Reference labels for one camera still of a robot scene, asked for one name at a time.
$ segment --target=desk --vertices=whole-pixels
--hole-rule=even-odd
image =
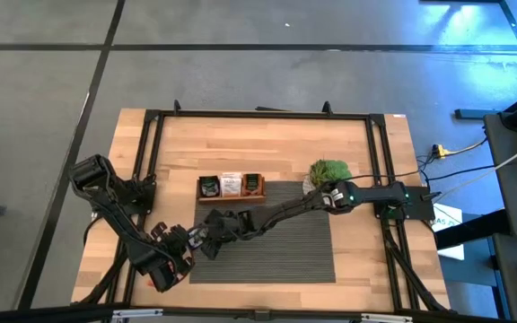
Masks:
[[[517,153],[517,132],[505,128],[498,115],[485,116],[484,125],[495,164],[504,162]],[[485,238],[494,233],[512,234],[517,237],[517,165],[502,167],[498,170],[497,176],[504,209],[469,221],[468,226],[462,224],[438,231],[436,236],[439,249]]]
[[[492,238],[508,310],[512,319],[517,320],[517,238],[503,234],[495,234]]]
[[[132,174],[144,114],[144,109],[121,110],[109,158],[122,179]],[[385,117],[395,172],[416,170],[406,118]],[[380,138],[378,129],[374,133]],[[351,120],[166,117],[157,157],[155,203],[145,230],[150,231],[159,221],[192,226],[195,186],[202,175],[259,172],[266,180],[302,181],[309,166],[322,158],[345,161],[353,175],[371,174],[366,138],[364,122]],[[381,153],[379,157],[381,169],[385,170]],[[407,185],[421,184],[417,174],[400,180]],[[356,184],[369,187],[372,179],[360,179]],[[170,291],[158,293],[149,285],[148,276],[138,275],[132,304],[208,309],[392,311],[381,228],[372,205],[361,205],[351,214],[330,215],[329,222],[337,278],[333,284],[191,284],[187,278]],[[421,222],[413,221],[407,222],[406,231],[413,268],[438,302],[449,307],[433,234]],[[105,274],[113,261],[117,240],[105,222],[98,222],[91,229],[73,301],[86,296]],[[125,266],[119,277],[116,300],[122,299],[126,276]],[[401,271],[399,285],[407,307],[407,288]]]

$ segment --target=white cable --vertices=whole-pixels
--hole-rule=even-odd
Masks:
[[[506,165],[507,163],[509,163],[509,162],[511,162],[511,161],[513,161],[513,160],[515,160],[516,158],[517,158],[517,153],[516,153],[514,156],[510,157],[508,160],[506,160],[506,161],[502,162],[502,163],[501,163],[501,164],[499,164],[498,166],[496,166],[496,167],[494,167],[493,169],[491,169],[491,170],[489,170],[489,171],[485,172],[484,174],[482,174],[482,175],[480,175],[480,176],[476,177],[475,179],[471,179],[471,180],[469,180],[469,181],[467,181],[467,182],[464,182],[464,183],[462,183],[462,184],[458,185],[458,186],[457,186],[457,187],[455,187],[455,188],[452,188],[452,189],[450,189],[450,190],[446,191],[444,194],[442,194],[440,197],[438,197],[438,199],[437,199],[437,200],[435,200],[435,201],[434,201],[434,203],[438,203],[438,202],[440,202],[440,201],[441,201],[445,196],[448,196],[451,192],[456,191],[456,190],[458,190],[459,188],[463,188],[463,187],[467,186],[468,184],[471,184],[471,183],[473,183],[473,182],[475,182],[475,181],[477,181],[477,180],[479,180],[479,179],[482,179],[483,177],[487,176],[488,174],[491,174],[491,173],[493,173],[493,172],[495,172],[495,171],[499,170],[499,169],[500,169],[500,168],[502,168],[504,165]]]
[[[466,148],[464,148],[464,149],[460,149],[460,150],[458,150],[458,151],[456,151],[456,152],[448,151],[448,153],[447,153],[446,155],[447,155],[447,156],[450,156],[450,155],[452,155],[452,154],[456,154],[456,153],[464,153],[464,152],[466,152],[466,151],[468,151],[468,150],[470,150],[470,149],[474,149],[474,148],[476,148],[476,147],[478,147],[478,146],[480,146],[480,145],[484,144],[485,142],[486,142],[486,139],[484,138],[484,140],[482,140],[481,142],[479,142],[479,143],[477,143],[477,144],[473,144],[473,145],[471,145],[471,146],[468,146],[468,147],[466,147]]]

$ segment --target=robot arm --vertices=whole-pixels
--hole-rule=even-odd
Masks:
[[[115,233],[125,242],[133,267],[149,274],[158,292],[169,290],[195,265],[191,251],[201,249],[215,259],[221,246],[236,240],[250,240],[274,228],[277,223],[313,210],[346,214],[362,203],[383,202],[404,205],[407,192],[401,182],[387,187],[359,188],[350,181],[328,182],[312,192],[274,206],[258,206],[225,214],[213,210],[199,225],[188,231],[179,225],[169,230],[158,223],[151,234],[139,231],[130,215],[142,203],[148,180],[120,179],[110,161],[100,155],[76,164],[70,173],[74,193],[89,201]]]

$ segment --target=white paper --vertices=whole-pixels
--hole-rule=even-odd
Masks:
[[[223,173],[221,175],[221,196],[240,196],[242,174],[237,172]]]
[[[432,230],[440,231],[462,223],[462,210],[441,204],[434,204],[436,216]],[[464,260],[464,245],[438,250],[438,255],[458,260]]]

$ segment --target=green plant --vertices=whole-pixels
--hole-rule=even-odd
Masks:
[[[309,177],[312,185],[318,187],[327,180],[347,179],[352,174],[343,161],[318,160],[311,165]]]

